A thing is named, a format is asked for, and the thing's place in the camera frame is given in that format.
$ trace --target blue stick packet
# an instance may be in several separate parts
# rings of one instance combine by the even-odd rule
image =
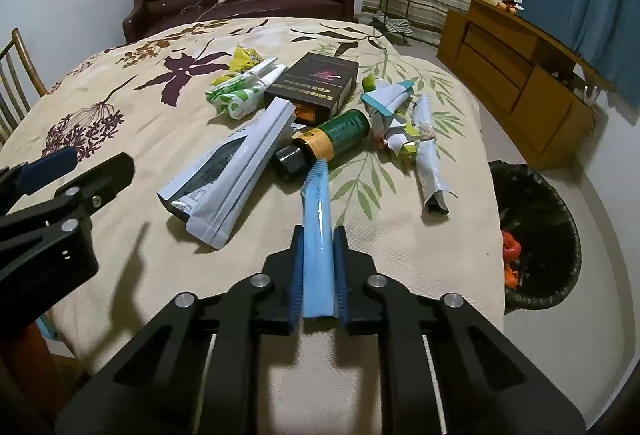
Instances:
[[[302,185],[304,261],[302,317],[335,316],[329,167],[319,159]]]

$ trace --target wooden chair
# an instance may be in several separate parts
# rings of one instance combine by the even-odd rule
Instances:
[[[38,95],[42,97],[47,93],[47,89],[38,76],[36,67],[33,66],[31,58],[29,57],[29,53],[27,53],[20,32],[15,28],[11,31],[11,41],[9,45],[0,52],[0,80],[2,80],[2,88],[4,89],[4,91],[0,90],[0,144],[4,144],[18,126],[18,123],[24,119],[25,114],[31,110],[31,106],[20,85],[20,79],[18,78],[14,61],[11,57],[11,49],[14,47]],[[9,78],[6,75],[7,70],[5,69],[5,64],[13,82],[12,84],[9,83]],[[13,111],[5,100],[5,94],[9,96]],[[18,103],[17,96],[20,97],[22,107],[20,107]]]

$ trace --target floral tablecloth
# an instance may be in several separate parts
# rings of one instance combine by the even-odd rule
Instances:
[[[0,152],[0,166],[12,166],[65,144],[78,149],[74,173],[19,206],[50,198],[57,186],[119,152],[135,160],[131,186],[93,217],[100,271],[52,311],[77,357],[98,370],[180,291],[206,297],[228,290],[286,249],[302,223],[300,184],[284,184],[270,169],[220,251],[190,237],[156,196],[242,125],[214,117],[204,96],[237,45],[288,65],[307,52],[340,56],[360,64],[358,81],[371,72],[392,82],[411,79],[416,94],[430,95],[441,171],[457,195],[446,197],[449,216],[423,215],[411,168],[366,143],[330,164],[332,218],[380,272],[422,295],[458,292],[501,329],[502,239],[470,93],[433,64],[400,56],[372,27],[249,18],[176,27],[89,58],[34,106]],[[358,84],[345,107],[361,107],[361,92]],[[377,357],[375,339],[335,329],[264,339],[260,431],[379,433]]]

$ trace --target black trash bag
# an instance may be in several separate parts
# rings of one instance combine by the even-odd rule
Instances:
[[[582,255],[574,218],[558,192],[526,164],[489,163],[500,228],[522,246],[520,284],[505,286],[505,309],[556,306],[574,289]]]

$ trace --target mickey mouse toy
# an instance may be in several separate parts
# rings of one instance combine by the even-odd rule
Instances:
[[[511,14],[517,14],[518,11],[524,10],[520,5],[521,3],[522,0],[500,0],[496,5],[505,11],[509,11]]]

